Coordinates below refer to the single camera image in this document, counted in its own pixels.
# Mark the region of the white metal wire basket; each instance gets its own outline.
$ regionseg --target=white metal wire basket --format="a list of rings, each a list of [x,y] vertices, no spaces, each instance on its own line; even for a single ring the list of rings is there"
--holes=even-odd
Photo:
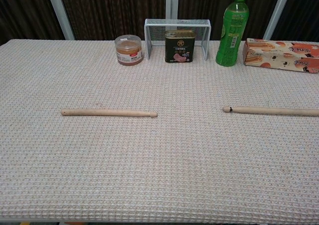
[[[207,59],[211,26],[208,19],[145,19],[144,34],[147,59],[152,46],[165,46],[165,31],[190,29],[196,34],[195,46],[201,46],[204,59]]]

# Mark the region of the plastic jar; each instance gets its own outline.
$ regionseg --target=plastic jar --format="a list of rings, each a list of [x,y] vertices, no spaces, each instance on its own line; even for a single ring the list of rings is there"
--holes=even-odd
[[[116,55],[120,64],[133,66],[143,60],[141,39],[135,35],[123,35],[115,39]]]

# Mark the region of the jar lid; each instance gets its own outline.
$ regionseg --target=jar lid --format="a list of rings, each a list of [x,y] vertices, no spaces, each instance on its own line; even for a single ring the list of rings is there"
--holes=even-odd
[[[115,46],[125,51],[136,49],[141,46],[141,39],[135,35],[122,35],[115,39]]]

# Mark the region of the green plastic bottle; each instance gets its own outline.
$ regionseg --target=green plastic bottle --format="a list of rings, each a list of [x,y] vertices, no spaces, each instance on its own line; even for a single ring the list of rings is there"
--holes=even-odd
[[[224,23],[221,32],[216,62],[225,67],[235,65],[238,48],[249,17],[245,0],[235,0],[224,13]]]

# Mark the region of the jar label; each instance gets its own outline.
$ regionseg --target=jar label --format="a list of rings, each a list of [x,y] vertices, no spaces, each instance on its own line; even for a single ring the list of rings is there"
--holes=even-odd
[[[122,54],[122,53],[116,52],[116,55],[120,62],[132,63],[132,62],[139,61],[142,58],[142,51],[138,51],[137,53],[134,53],[134,54]]]

